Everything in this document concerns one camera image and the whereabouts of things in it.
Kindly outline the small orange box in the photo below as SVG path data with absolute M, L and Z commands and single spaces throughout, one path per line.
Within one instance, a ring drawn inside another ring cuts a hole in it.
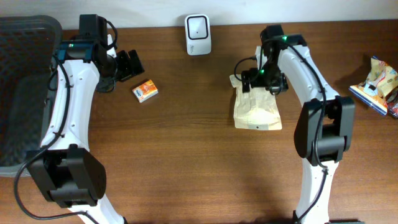
M 159 93 L 158 88 L 155 86 L 152 80 L 148 80 L 143 84 L 133 88 L 132 92 L 140 103 L 148 100 L 149 98 Z

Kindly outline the beige brown snack pouch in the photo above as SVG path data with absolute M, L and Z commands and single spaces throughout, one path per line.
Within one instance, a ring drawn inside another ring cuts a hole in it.
M 229 76 L 231 86 L 236 90 L 233 119 L 238 129 L 274 131 L 282 129 L 282 121 L 274 95 L 264 87 L 249 88 L 243 92 L 243 84 L 234 76 Z

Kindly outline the yellow chip bag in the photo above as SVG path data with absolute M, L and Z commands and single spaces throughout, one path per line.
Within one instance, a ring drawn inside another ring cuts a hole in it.
M 365 81 L 350 86 L 349 91 L 369 107 L 386 116 L 389 114 L 386 101 L 396 88 L 397 70 L 385 61 L 373 56 L 371 58 L 371 70 Z

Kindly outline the red black snack packet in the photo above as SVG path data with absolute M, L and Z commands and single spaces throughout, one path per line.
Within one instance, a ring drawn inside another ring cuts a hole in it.
M 397 117 L 398 117 L 398 114 L 397 114 L 397 88 L 392 91 L 392 93 L 390 94 L 386 103 L 387 103 L 388 113 L 392 117 L 397 119 Z

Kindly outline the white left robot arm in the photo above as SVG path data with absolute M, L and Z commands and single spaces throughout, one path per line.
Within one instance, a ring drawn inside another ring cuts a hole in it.
M 108 93 L 117 82 L 142 74 L 135 50 L 117 50 L 113 24 L 82 14 L 79 33 L 56 49 L 57 90 L 49 127 L 37 151 L 22 166 L 44 199 L 85 223 L 125 223 L 106 196 L 106 169 L 91 153 L 88 125 L 95 92 Z

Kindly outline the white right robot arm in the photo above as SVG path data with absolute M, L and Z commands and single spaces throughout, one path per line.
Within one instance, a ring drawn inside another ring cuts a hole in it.
M 300 200 L 292 223 L 329 223 L 328 204 L 333 176 L 351 145 L 355 104 L 340 96 L 323 78 L 300 34 L 284 33 L 279 24 L 260 33 L 253 56 L 257 67 L 239 77 L 243 93 L 263 88 L 276 96 L 293 88 L 301 112 L 294 145 L 302 159 Z

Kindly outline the white barcode scanner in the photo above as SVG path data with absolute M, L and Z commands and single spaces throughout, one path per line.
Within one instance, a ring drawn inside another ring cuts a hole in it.
M 187 53 L 191 56 L 211 52 L 210 20 L 204 14 L 188 15 L 185 20 Z

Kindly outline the grey plastic basket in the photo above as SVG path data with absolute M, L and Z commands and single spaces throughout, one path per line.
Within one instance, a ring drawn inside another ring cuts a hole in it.
M 62 27 L 45 16 L 1 18 L 1 177 L 15 177 L 47 131 Z

